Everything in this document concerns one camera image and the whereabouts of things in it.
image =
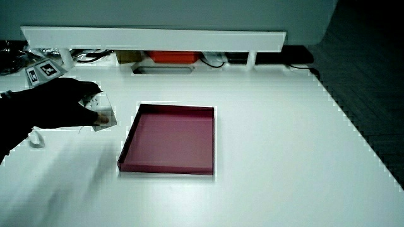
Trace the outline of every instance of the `black glove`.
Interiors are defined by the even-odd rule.
[[[17,110],[27,125],[43,129],[95,125],[98,113],[88,110],[79,101],[100,93],[97,84],[72,78],[56,78],[30,90],[11,94]]]
[[[43,129],[88,126],[108,123],[108,118],[86,109],[79,101],[100,93],[97,84],[71,78],[56,78],[35,88],[9,91],[0,99],[0,162],[32,131]]]

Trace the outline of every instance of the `orange box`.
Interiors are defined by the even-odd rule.
[[[195,51],[146,51],[155,63],[192,64],[201,53]]]

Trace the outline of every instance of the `pink tray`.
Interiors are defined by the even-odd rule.
[[[214,124],[213,107],[141,104],[119,170],[213,175]]]

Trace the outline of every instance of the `cardboard box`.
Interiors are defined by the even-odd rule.
[[[115,50],[119,64],[141,62],[141,54],[138,50]]]

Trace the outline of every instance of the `cable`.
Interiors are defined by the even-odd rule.
[[[102,57],[110,55],[111,53],[112,53],[112,50],[104,50],[102,52],[87,53],[85,55],[86,57],[94,57],[94,58],[90,59],[90,60],[78,60],[77,62],[79,62],[79,63],[95,62],[97,60],[100,60]]]
[[[220,68],[220,67],[222,67],[222,66],[225,64],[225,62],[223,62],[221,66],[212,66],[211,64],[208,64],[207,62],[205,62],[204,60],[202,60],[202,58],[201,58],[201,62],[207,64],[207,65],[210,66],[210,67],[214,67],[214,68],[217,68],[217,69]]]
[[[294,67],[296,69],[308,69],[308,70],[310,70],[310,73],[313,73],[315,76],[320,78],[320,72],[317,69],[314,69],[313,67],[296,67],[296,66],[293,66],[291,64],[286,64],[286,65],[289,66],[289,67]]]
[[[95,62],[97,60],[100,60],[102,57],[96,57],[96,58],[93,58],[91,60],[78,60],[77,62],[79,62],[79,63],[91,63],[91,62]]]

